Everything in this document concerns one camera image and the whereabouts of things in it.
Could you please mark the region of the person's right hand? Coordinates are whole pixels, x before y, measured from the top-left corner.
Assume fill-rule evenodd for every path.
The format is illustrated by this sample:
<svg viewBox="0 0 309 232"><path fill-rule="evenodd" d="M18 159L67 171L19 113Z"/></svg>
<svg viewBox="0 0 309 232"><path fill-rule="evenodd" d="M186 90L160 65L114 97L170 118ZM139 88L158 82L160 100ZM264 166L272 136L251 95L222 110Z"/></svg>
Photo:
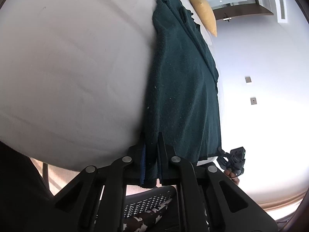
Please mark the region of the person's right hand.
<svg viewBox="0 0 309 232"><path fill-rule="evenodd" d="M235 175L231 169L226 169L224 170L224 174L230 179L232 180L236 185L239 185L239 178L237 177L237 175Z"/></svg>

